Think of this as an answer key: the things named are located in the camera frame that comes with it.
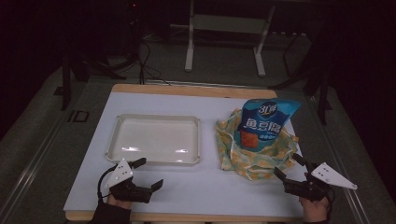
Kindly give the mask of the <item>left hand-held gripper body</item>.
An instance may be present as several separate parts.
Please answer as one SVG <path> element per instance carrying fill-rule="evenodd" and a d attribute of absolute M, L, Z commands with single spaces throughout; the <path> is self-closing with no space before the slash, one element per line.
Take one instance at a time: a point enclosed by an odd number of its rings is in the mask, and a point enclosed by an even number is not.
<path fill-rule="evenodd" d="M 128 161 L 121 160 L 118 164 L 107 169 L 105 175 L 111 174 L 106 182 L 108 194 L 115 199 L 125 202 L 149 203 L 153 191 L 151 188 L 138 187 L 134 182 L 134 168 L 131 168 Z"/>

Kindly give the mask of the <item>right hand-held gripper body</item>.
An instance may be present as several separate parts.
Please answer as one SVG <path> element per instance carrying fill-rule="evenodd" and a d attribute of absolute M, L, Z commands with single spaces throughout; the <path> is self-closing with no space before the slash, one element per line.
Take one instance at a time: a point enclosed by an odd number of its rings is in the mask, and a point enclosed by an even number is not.
<path fill-rule="evenodd" d="M 286 193 L 314 202 L 328 197 L 332 191 L 332 186 L 354 190 L 358 188 L 356 184 L 339 174 L 326 162 L 312 163 L 306 161 L 302 163 L 302 166 L 307 171 L 305 181 L 292 180 L 282 174 L 282 183 Z"/>

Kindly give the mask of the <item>green yellow floral cloth bag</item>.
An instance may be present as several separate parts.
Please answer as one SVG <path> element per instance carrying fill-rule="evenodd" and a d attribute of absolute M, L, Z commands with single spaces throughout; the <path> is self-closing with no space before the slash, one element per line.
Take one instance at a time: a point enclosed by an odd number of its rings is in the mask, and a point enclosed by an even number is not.
<path fill-rule="evenodd" d="M 286 171 L 295 165 L 292 155 L 298 151 L 299 138 L 289 134 L 285 128 L 271 146 L 262 147 L 258 152 L 242 149 L 236 143 L 236 130 L 241 117 L 242 111 L 236 108 L 230 117 L 216 122 L 216 141 L 222 170 L 235 171 L 255 181 L 273 178 L 275 168 Z"/>

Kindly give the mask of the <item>blue snack bag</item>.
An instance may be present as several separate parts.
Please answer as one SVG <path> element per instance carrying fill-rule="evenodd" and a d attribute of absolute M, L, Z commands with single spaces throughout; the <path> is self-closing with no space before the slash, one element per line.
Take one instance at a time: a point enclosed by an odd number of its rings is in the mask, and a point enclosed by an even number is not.
<path fill-rule="evenodd" d="M 252 152 L 271 146 L 300 105 L 294 100 L 278 98 L 247 100 L 235 132 L 236 143 Z"/>

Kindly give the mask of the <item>person's left hand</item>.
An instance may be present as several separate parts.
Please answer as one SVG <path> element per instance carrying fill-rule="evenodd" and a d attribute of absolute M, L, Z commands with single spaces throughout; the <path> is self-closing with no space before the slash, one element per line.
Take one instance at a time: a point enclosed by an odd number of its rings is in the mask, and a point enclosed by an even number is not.
<path fill-rule="evenodd" d="M 131 202 L 125 202 L 125 201 L 117 200 L 117 199 L 114 198 L 113 195 L 109 195 L 107 197 L 106 202 L 108 204 L 110 204 L 110 205 L 114 205 L 114 206 L 120 207 L 122 209 L 127 209 L 127 210 L 130 210 L 131 207 L 132 207 L 132 203 Z"/>

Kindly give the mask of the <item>person's right hand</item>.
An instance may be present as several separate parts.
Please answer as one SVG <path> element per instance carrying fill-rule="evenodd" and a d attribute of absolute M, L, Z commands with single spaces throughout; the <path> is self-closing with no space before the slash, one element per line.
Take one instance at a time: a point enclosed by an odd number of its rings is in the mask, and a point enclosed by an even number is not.
<path fill-rule="evenodd" d="M 304 211 L 305 221 L 321 221 L 328 219 L 329 201 L 323 198 L 321 201 L 313 201 L 300 197 L 299 202 Z"/>

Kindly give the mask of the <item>white plastic tray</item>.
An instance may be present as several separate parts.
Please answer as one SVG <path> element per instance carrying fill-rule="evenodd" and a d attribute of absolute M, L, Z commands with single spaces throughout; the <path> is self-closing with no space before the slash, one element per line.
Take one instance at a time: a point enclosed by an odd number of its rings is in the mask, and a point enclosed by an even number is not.
<path fill-rule="evenodd" d="M 194 116 L 122 114 L 105 153 L 109 161 L 195 164 L 200 160 L 200 120 Z"/>

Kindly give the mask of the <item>white table mat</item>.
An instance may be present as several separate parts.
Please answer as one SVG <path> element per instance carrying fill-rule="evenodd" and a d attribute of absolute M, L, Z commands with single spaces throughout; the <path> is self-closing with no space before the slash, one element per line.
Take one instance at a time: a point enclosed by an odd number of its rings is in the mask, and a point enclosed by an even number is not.
<path fill-rule="evenodd" d="M 285 193 L 278 179 L 249 181 L 220 168 L 215 123 L 243 105 L 237 97 L 205 97 L 111 92 L 78 175 L 64 205 L 67 218 L 85 220 L 97 205 L 97 183 L 112 167 L 105 152 L 117 116 L 122 114 L 194 116 L 200 120 L 200 160 L 195 164 L 147 163 L 134 172 L 138 186 L 163 180 L 149 203 L 133 206 L 135 220 L 286 220 L 299 219 L 297 197 Z"/>

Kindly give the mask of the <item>black metal stand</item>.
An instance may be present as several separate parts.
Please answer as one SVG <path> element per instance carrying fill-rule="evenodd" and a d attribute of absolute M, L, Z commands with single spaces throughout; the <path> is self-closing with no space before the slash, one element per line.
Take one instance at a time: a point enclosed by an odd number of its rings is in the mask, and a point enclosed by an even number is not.
<path fill-rule="evenodd" d="M 62 60 L 62 85 L 54 93 L 63 97 L 61 110 L 65 111 L 71 102 L 71 74 L 74 74 L 78 80 L 87 81 L 90 76 L 86 72 L 86 67 L 90 67 L 107 77 L 125 79 L 125 77 L 116 74 L 116 71 L 132 63 L 132 59 L 128 58 L 122 63 L 110 65 L 109 63 L 94 60 L 80 52 L 66 52 Z"/>
<path fill-rule="evenodd" d="M 333 56 L 333 38 L 322 28 L 316 35 L 301 64 L 286 81 L 269 87 L 270 90 L 283 90 L 303 79 L 303 94 L 313 97 L 318 94 L 318 118 L 323 125 L 326 121 L 327 94 L 329 90 L 330 68 Z"/>

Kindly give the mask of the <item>black device with red light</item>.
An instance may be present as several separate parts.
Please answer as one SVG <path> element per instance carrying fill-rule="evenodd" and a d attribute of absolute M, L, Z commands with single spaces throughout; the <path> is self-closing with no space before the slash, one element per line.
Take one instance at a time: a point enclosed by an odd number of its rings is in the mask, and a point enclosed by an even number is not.
<path fill-rule="evenodd" d="M 129 29 L 129 55 L 136 60 L 140 46 L 140 3 L 139 0 L 123 0 L 125 4 L 125 17 Z"/>

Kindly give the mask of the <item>white metal stand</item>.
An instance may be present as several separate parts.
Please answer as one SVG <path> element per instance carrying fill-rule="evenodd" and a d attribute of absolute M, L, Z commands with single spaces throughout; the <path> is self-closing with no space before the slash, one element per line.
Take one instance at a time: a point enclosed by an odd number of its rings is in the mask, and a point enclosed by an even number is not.
<path fill-rule="evenodd" d="M 275 5 L 269 6 L 265 19 L 197 14 L 194 12 L 194 7 L 195 0 L 189 0 L 189 23 L 186 25 L 186 28 L 188 29 L 188 46 L 184 65 L 184 70 L 186 72 L 191 72 L 193 68 L 194 31 L 205 30 L 259 35 L 261 39 L 252 49 L 253 56 L 258 76 L 266 76 L 264 61 L 262 58 L 262 49 L 265 39 L 269 34 L 269 28 L 276 11 Z"/>

